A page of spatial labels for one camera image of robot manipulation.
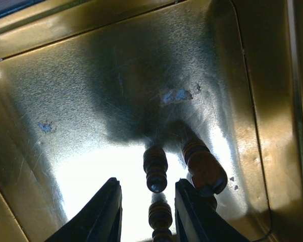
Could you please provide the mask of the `dark chess pawn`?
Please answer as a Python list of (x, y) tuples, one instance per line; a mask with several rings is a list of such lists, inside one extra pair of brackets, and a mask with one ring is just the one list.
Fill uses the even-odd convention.
[(167, 187), (168, 162), (163, 149), (151, 147), (143, 154), (143, 170), (146, 173), (148, 189), (155, 193), (161, 193)]

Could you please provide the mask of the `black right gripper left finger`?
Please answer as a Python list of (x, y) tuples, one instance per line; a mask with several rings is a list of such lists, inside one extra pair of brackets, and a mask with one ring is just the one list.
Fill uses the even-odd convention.
[(46, 241), (120, 241), (122, 190), (112, 177), (69, 222)]

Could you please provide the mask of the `gold green metal tin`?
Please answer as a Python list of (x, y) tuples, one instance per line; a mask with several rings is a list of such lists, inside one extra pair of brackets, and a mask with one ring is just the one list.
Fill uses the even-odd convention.
[(44, 241), (110, 177), (121, 241), (149, 241), (200, 138), (251, 241), (303, 241), (303, 1), (0, 1), (0, 241)]

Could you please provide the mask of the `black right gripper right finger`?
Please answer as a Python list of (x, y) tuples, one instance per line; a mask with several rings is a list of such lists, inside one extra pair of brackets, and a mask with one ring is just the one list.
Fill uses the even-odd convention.
[(248, 241), (216, 212), (215, 201), (200, 196), (186, 179), (175, 183), (177, 241)]

